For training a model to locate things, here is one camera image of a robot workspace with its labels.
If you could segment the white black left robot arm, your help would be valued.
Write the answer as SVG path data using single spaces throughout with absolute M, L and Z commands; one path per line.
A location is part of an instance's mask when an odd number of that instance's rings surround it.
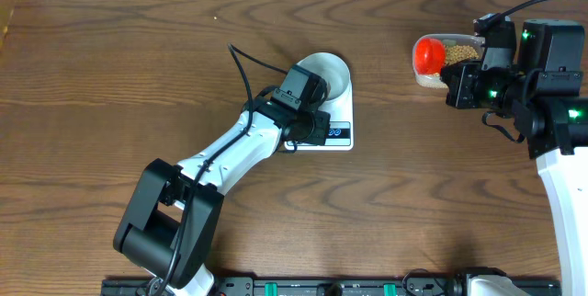
M 295 111 L 257 98 L 208 148 L 175 165 L 155 159 L 145 167 L 114 248 L 161 279 L 158 294 L 208 294 L 214 277 L 205 261 L 225 195 L 295 130 L 304 131 L 304 142 L 323 144 L 329 126 L 326 111 Z

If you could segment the white digital kitchen scale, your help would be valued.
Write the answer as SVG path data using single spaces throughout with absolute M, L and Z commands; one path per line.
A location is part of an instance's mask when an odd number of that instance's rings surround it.
M 319 107 L 320 111 L 331 114 L 330 129 L 325 145 L 311 145 L 307 143 L 286 142 L 284 147 L 290 151 L 349 151 L 354 146 L 354 116 L 353 116 L 353 87 L 349 95 L 333 105 Z

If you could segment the red plastic measuring scoop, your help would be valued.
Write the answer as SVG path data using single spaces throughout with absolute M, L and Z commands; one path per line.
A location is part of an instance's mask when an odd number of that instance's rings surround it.
M 441 40 L 426 37 L 416 43 L 413 54 L 418 74 L 437 74 L 445 65 L 446 51 Z

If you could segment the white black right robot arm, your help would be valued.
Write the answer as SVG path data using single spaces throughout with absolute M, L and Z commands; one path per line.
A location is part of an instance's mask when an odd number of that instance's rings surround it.
M 580 95 L 583 27 L 529 19 L 521 34 L 504 21 L 490 29 L 481 59 L 445 66 L 446 103 L 511 119 L 548 193 L 561 292 L 587 292 L 587 100 Z

